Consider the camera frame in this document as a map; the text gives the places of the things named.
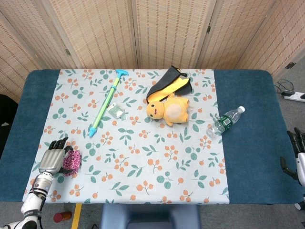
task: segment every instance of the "blue tablecloth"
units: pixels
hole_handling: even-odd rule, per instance
[[[261,70],[215,70],[219,113],[246,108],[223,134],[230,203],[296,203],[297,181],[284,174],[280,156],[295,169],[293,150],[270,74]],[[59,70],[29,74],[0,160],[0,201],[21,201],[36,156]]]

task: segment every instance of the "water bottle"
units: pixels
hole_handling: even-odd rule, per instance
[[[236,110],[231,110],[220,116],[217,121],[212,125],[208,125],[206,133],[211,137],[215,138],[220,136],[225,130],[229,129],[234,123],[238,121],[240,115],[245,111],[243,106],[238,107]]]

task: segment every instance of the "blue chair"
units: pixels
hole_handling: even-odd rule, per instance
[[[197,205],[104,204],[101,229],[201,229]]]

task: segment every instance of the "pikachu plush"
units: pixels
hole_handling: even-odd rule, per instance
[[[189,102],[188,99],[175,97],[172,93],[165,102],[150,102],[146,107],[146,112],[150,118],[163,118],[169,126],[172,126],[173,123],[186,123],[188,121],[187,108]]]

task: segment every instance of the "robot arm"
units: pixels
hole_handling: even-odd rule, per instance
[[[298,128],[295,128],[295,134],[290,131],[287,133],[294,149],[297,172],[288,168],[283,157],[281,157],[281,167],[286,174],[298,180],[300,185],[305,187],[305,133],[302,133]]]
[[[22,205],[21,212],[24,220],[3,226],[0,229],[36,229],[37,221],[41,227],[41,210],[53,181],[53,175],[58,172],[70,172],[62,169],[62,162],[67,151],[73,150],[71,146],[65,149],[66,140],[53,141],[44,153],[39,166],[40,174],[35,178],[32,188]]]

